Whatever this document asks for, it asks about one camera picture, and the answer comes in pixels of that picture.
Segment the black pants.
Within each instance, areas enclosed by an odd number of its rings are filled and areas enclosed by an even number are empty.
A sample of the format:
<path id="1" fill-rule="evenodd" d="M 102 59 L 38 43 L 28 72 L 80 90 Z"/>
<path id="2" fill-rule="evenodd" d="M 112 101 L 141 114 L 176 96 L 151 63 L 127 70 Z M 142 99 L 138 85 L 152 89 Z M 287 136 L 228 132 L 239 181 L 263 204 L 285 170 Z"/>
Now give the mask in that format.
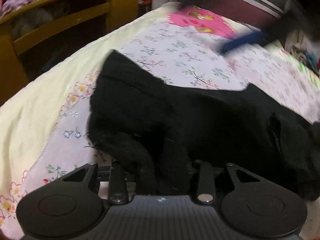
<path id="1" fill-rule="evenodd" d="M 90 111 L 91 143 L 136 174 L 141 194 L 187 194 L 191 166 L 200 160 L 235 163 L 304 199 L 319 197 L 319 123 L 255 85 L 171 86 L 114 50 Z"/>

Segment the dark red headboard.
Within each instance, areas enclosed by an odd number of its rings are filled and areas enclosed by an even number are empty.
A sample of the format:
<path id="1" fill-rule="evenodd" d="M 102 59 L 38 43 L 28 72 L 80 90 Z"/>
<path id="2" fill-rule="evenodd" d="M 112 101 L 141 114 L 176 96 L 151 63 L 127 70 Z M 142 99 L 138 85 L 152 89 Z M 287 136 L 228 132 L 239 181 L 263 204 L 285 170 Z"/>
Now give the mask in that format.
<path id="1" fill-rule="evenodd" d="M 236 22 L 246 23 L 259 29 L 278 18 L 243 0 L 178 0 L 182 4 L 195 5 Z"/>

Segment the floral bed sheet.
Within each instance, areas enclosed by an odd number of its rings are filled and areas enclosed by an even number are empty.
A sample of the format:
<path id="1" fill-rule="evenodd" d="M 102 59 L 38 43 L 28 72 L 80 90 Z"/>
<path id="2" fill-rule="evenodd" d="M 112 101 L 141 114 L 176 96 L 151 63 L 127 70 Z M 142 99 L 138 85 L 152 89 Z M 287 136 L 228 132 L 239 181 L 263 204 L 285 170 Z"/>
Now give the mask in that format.
<path id="1" fill-rule="evenodd" d="M 183 27 L 168 3 L 86 45 L 1 107 L 1 235 L 20 239 L 18 202 L 86 164 L 108 166 L 86 134 L 89 97 L 112 49 L 169 85 L 241 90 L 249 83 L 310 122 L 319 120 L 319 79 L 279 44 L 243 46 L 227 57 L 226 36 Z"/>

